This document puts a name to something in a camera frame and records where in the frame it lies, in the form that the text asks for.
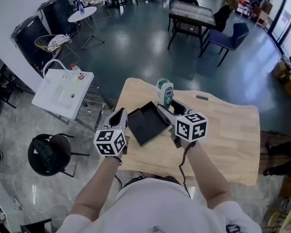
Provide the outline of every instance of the bottle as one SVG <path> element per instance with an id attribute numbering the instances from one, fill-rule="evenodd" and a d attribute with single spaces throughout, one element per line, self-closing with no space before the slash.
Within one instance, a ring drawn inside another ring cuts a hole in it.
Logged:
<path id="1" fill-rule="evenodd" d="M 78 9 L 79 9 L 81 15 L 85 14 L 85 10 L 84 10 L 83 4 L 81 2 L 78 2 Z"/>
<path id="2" fill-rule="evenodd" d="M 84 79 L 84 73 L 76 64 L 72 63 L 71 69 L 76 73 L 75 75 L 78 77 L 79 80 Z"/>

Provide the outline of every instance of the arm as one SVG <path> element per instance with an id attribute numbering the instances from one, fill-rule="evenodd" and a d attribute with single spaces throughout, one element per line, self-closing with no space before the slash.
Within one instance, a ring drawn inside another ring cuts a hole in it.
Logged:
<path id="1" fill-rule="evenodd" d="M 92 179 L 78 194 L 70 214 L 81 215 L 95 221 L 106 202 L 118 166 L 119 161 L 115 158 L 104 159 Z"/>
<path id="2" fill-rule="evenodd" d="M 181 144 L 185 149 L 189 143 L 182 140 Z M 210 209 L 213 209 L 222 202 L 232 200 L 227 180 L 211 162 L 198 142 L 188 150 L 186 155 L 195 174 L 200 191 Z"/>

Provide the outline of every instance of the black shoe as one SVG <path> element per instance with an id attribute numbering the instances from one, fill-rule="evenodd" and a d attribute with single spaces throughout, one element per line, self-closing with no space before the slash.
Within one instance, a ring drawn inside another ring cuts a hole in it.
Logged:
<path id="1" fill-rule="evenodd" d="M 271 155 L 271 148 L 273 147 L 269 142 L 266 142 L 265 143 L 265 147 L 266 147 L 266 149 L 267 149 L 267 152 L 268 152 L 268 155 L 269 156 L 272 156 Z"/>
<path id="2" fill-rule="evenodd" d="M 268 175 L 270 175 L 270 170 L 269 170 L 269 169 L 264 170 L 264 171 L 263 171 L 263 175 L 264 175 L 264 176 L 268 176 Z"/>

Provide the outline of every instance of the black tray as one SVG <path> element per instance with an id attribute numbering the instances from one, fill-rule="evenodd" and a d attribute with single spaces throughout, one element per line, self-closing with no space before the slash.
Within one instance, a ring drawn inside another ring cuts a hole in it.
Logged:
<path id="1" fill-rule="evenodd" d="M 128 127 L 140 146 L 151 141 L 168 126 L 169 124 L 161 118 L 153 102 L 128 114 Z"/>

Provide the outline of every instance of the faucet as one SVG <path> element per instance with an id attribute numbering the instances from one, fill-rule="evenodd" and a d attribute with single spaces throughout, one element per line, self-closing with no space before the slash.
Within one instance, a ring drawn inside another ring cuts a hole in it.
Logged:
<path id="1" fill-rule="evenodd" d="M 57 60 L 57 59 L 52 59 L 52 60 L 50 60 L 49 62 L 47 62 L 46 64 L 45 64 L 45 66 L 44 66 L 44 68 L 43 68 L 43 78 L 48 82 L 48 83 L 50 83 L 49 82 L 49 80 L 45 77 L 45 69 L 46 69 L 46 67 L 50 64 L 50 63 L 52 63 L 52 62 L 58 62 L 62 67 L 63 67 L 63 69 L 64 70 L 66 70 L 66 71 L 68 71 L 68 69 L 63 65 L 63 63 L 60 61 L 60 60 Z"/>

